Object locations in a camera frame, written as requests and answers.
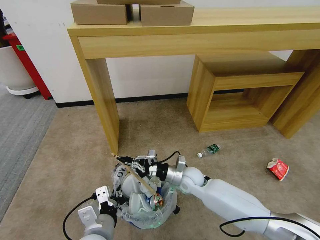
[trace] wooden stick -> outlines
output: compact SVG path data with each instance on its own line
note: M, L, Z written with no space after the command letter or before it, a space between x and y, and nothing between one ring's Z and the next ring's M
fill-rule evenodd
M112 156L114 156L116 159L119 157L118 155L115 155L114 153L111 153ZM136 179L139 180L153 195L156 195L156 191L145 181L143 180L138 174L136 174L130 167L120 162Z

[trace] plastic bottle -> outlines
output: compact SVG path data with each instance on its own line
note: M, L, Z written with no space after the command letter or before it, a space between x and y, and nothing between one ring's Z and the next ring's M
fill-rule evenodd
M197 153L198 158L202 158L202 157L207 157L209 155L213 155L216 154L219 150L220 150L220 146L217 144L212 144L209 147L206 147L206 149L204 151L202 151L202 153Z

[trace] beige carpet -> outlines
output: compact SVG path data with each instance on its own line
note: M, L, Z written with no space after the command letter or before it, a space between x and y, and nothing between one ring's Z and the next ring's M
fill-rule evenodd
M162 159L179 150L189 166L255 195L267 208L320 221L319 113L289 140L272 125L199 134L185 102L118 104L119 154L135 156L155 149ZM218 155L197 158L197 152L213 143L222 146ZM273 157L290 166L283 182L265 168ZM0 239L64 239L66 213L97 187L111 184L114 165L94 106L59 109L1 222ZM218 228L223 220L200 200L179 193L178 203L180 213L154 230L119 220L115 239L231 239ZM83 229L73 214L67 223L70 237L81 238ZM246 233L239 239L264 238Z

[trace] black cable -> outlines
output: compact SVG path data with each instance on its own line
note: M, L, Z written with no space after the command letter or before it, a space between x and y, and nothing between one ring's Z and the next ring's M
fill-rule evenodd
M64 236L66 237L66 239L72 240L72 238L70 238L70 237L68 236L67 232L66 232L66 222L67 222L68 217L69 217L69 216L71 215L71 213L72 213L75 209L77 209L81 204L83 204L83 203L85 203L86 201L89 201L90 199L93 199L93 198L94 198L94 197L91 196L91 197L83 200L81 203L77 204L77 205L66 215L66 217L64 218L63 224L62 224L62 231L63 231L63 234L64 234Z
M170 158L172 158L173 155L175 155L176 153L178 153L179 155L181 155L179 151L175 151L175 152L172 153L169 157L167 157L165 160L159 161L158 163L163 163L163 162L168 161L168 160L169 160Z
M230 233L227 233L226 231L224 231L222 229L223 226L225 225L229 225L231 223L236 223L236 222L242 222L242 221L248 221L248 220L257 220L257 219L262 219L262 220L280 220L280 221L285 221L285 222L290 222L290 223L294 223L294 224L297 224L305 229L307 229L308 231L310 231L311 233L313 233L317 238L320 239L320 235L317 234L315 231L313 231L311 228L307 227L306 225L303 225L302 223L299 223L297 221L294 221L294 220L291 220L291 219L288 219L288 218L281 218L281 217L247 217L247 218L239 218L239 219L235 219L235 220L231 220L231 221L228 221L228 222L225 222L225 223L222 223L220 224L219 228L220 230L228 235L229 237L240 237L242 236L246 231L242 231L241 233L239 234L230 234Z

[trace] crushed red can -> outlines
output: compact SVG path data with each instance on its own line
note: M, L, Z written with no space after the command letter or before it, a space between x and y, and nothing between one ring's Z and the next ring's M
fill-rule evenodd
M273 158L272 161L268 163L267 168L273 172L280 181L282 181L289 172L289 166L279 158Z

